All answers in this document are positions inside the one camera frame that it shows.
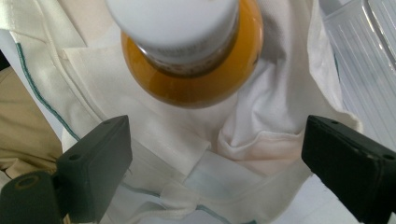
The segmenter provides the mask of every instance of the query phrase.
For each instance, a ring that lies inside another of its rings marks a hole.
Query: white bag
[[[0,28],[11,32],[37,98],[71,136],[129,116],[134,160],[108,209],[111,222],[195,210],[224,223],[270,222],[311,175],[300,158],[307,116],[361,131],[342,108],[318,1],[258,2],[264,49],[251,78],[226,101],[190,110],[136,84],[104,1],[0,0]],[[64,148],[71,145],[65,134]]]

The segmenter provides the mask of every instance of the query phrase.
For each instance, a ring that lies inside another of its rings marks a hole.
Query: orange object
[[[239,0],[239,26],[228,55],[197,76],[163,71],[121,34],[125,60],[139,85],[156,99],[187,108],[210,106],[237,91],[249,78],[262,50],[262,15],[255,0]]]

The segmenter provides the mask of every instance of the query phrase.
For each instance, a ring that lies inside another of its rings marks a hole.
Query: khaki pants
[[[0,71],[0,170],[10,178],[54,172],[61,142],[14,70]]]

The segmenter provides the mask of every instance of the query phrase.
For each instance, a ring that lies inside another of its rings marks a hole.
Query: bottle cap
[[[179,75],[222,58],[237,30],[238,0],[107,0],[107,6],[150,61]]]

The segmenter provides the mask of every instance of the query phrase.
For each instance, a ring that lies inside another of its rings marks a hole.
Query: orange bottle
[[[224,100],[245,83],[261,54],[256,0],[107,4],[122,30],[124,58],[135,80],[170,105],[198,108]],[[141,15],[135,15],[139,8]]]

